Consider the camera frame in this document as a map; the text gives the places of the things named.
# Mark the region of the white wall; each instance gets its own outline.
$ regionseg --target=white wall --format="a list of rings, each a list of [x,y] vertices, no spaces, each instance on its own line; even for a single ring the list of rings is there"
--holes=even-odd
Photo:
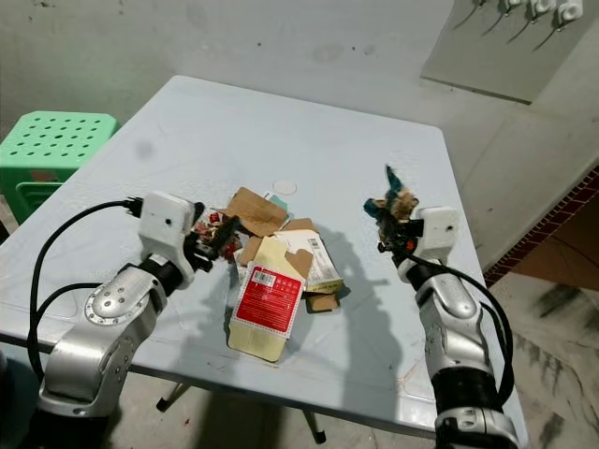
[[[123,122],[183,74],[435,124],[483,266],[598,154],[597,24],[525,107],[419,79],[449,0],[45,1],[2,0],[3,120],[65,109]]]

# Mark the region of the red label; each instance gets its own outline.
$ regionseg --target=red label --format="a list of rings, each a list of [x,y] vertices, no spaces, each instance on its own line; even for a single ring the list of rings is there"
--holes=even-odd
[[[263,267],[254,267],[249,276],[237,317],[286,332],[300,300],[301,281]]]

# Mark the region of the white table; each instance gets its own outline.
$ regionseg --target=white table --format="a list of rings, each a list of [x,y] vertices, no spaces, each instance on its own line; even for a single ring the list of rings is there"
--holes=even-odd
[[[308,314],[300,305],[280,361],[267,363],[226,346],[224,315],[236,297],[229,287],[236,275],[217,263],[172,295],[133,370],[431,436],[436,411],[414,291],[400,282],[390,257],[377,252],[375,223],[362,211],[366,198],[387,189],[385,163],[422,207],[462,210],[443,135],[434,127],[175,77],[0,246],[1,339],[24,344],[35,257],[77,211],[151,190],[223,207],[240,186],[263,193],[275,181],[292,181],[297,192],[281,197],[296,217],[311,217],[321,229],[351,290],[342,307]],[[123,210],[72,227],[46,258],[40,302],[65,284],[103,282],[126,262],[138,262],[137,227]],[[463,214],[450,263],[482,280]],[[41,322],[42,342],[61,338],[87,293],[56,301]],[[501,372],[491,321],[483,324]],[[528,443],[516,394],[506,410]]]

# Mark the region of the green plastic stool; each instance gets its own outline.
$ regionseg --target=green plastic stool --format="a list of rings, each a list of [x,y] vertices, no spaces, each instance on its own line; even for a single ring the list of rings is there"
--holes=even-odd
[[[0,144],[0,190],[19,223],[119,129],[108,114],[37,111]]]

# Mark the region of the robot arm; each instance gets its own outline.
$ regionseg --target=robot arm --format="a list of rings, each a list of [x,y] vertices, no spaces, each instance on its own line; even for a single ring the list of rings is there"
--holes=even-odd
[[[438,413],[437,449],[519,449],[495,386],[480,326],[480,302],[441,265],[455,243],[458,218],[451,208],[430,208],[420,210],[415,220],[399,223],[380,209],[379,250],[392,252],[400,278],[416,290]],[[431,264],[418,263],[417,258]]]
[[[235,218],[221,226],[207,246],[192,231],[201,212],[201,203],[176,196],[144,198],[142,262],[95,289],[80,320],[52,350],[23,449],[99,447],[133,356],[168,296],[189,285],[197,269],[210,271],[239,223]]]

